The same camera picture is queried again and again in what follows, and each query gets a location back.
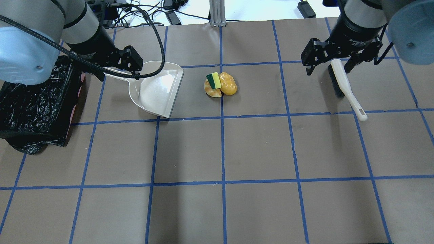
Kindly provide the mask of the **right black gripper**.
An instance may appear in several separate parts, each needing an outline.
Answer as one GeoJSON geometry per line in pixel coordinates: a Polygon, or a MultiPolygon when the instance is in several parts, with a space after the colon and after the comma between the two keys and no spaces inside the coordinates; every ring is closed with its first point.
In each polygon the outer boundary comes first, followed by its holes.
{"type": "Polygon", "coordinates": [[[349,74],[361,62],[371,62],[378,56],[383,43],[376,35],[373,40],[358,41],[345,35],[331,35],[326,41],[311,38],[301,54],[302,65],[308,76],[316,66],[335,58],[347,58],[345,72],[349,74]]]}

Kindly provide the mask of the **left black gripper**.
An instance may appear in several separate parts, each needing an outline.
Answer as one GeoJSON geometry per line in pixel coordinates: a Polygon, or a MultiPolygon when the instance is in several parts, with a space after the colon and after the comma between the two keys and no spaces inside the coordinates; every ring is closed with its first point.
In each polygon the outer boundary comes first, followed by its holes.
{"type": "Polygon", "coordinates": [[[70,44],[70,51],[84,60],[102,67],[87,67],[86,71],[104,82],[104,67],[116,67],[127,70],[132,75],[140,75],[143,68],[143,59],[133,46],[124,49],[116,48],[112,41],[102,43],[70,44]]]}

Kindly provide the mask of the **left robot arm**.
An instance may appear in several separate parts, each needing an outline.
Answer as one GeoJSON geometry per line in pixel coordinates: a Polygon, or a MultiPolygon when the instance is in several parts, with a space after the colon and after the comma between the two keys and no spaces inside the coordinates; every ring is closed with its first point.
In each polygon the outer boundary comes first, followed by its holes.
{"type": "MultiPolygon", "coordinates": [[[[120,50],[103,26],[105,0],[2,0],[1,16],[40,34],[63,41],[78,57],[102,67],[138,74],[143,59],[132,46],[120,50]]],[[[59,50],[1,21],[2,81],[24,85],[48,80],[59,50]]]]}

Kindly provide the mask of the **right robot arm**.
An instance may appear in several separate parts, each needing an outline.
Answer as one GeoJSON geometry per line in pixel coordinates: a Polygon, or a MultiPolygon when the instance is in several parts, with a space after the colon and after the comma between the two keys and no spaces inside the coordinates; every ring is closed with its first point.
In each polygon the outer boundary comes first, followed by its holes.
{"type": "Polygon", "coordinates": [[[402,60],[414,65],[433,63],[432,0],[325,0],[323,4],[338,6],[340,15],[327,40],[312,38],[302,51],[307,75],[335,58],[349,57],[346,73],[361,62],[378,64],[385,30],[402,60]]]}

